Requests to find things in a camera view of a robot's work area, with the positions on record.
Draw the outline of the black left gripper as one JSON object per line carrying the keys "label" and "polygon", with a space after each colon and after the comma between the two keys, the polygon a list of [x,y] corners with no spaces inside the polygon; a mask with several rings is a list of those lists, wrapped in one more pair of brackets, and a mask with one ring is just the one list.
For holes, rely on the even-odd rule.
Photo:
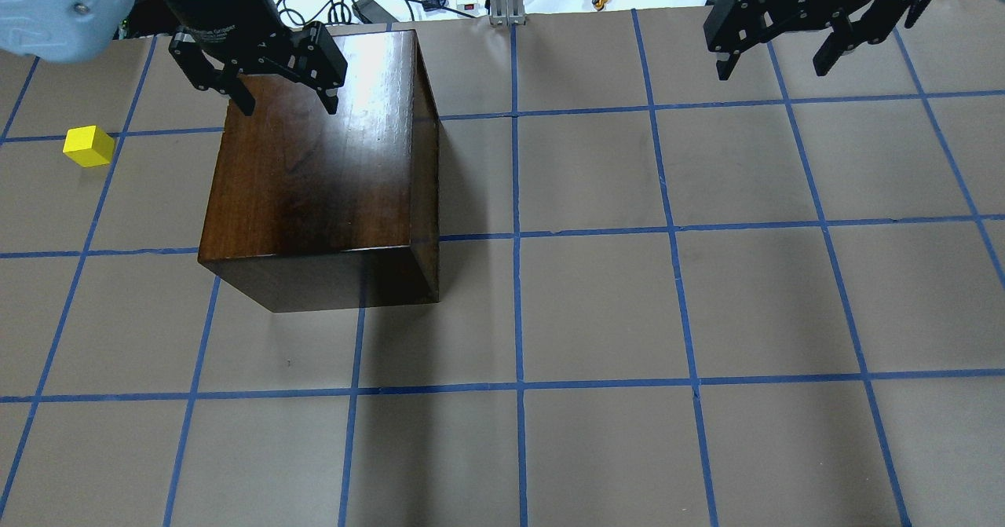
{"label": "black left gripper", "polygon": [[322,23],[291,29],[272,0],[168,0],[168,7],[181,25],[169,54],[191,86],[222,91],[252,116],[254,95],[238,76],[276,74],[315,90],[336,115],[348,62]]}

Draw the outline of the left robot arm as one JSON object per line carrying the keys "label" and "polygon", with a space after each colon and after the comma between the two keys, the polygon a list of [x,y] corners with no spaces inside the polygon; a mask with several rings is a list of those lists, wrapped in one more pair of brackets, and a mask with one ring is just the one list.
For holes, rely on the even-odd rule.
{"label": "left robot arm", "polygon": [[[177,18],[169,51],[191,86],[212,90],[252,115],[242,76],[273,74],[311,87],[338,109],[348,62],[323,23],[284,25],[273,0],[163,0]],[[54,63],[97,57],[136,0],[2,0],[2,48]]]}

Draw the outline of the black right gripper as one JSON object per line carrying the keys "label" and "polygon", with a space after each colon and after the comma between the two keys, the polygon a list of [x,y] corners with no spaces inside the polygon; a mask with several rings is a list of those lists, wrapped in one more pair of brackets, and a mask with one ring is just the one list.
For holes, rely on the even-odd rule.
{"label": "black right gripper", "polygon": [[829,30],[813,56],[825,77],[859,45],[879,44],[893,32],[916,0],[707,0],[707,50],[715,53],[718,79],[731,79],[740,56],[751,47],[787,33]]}

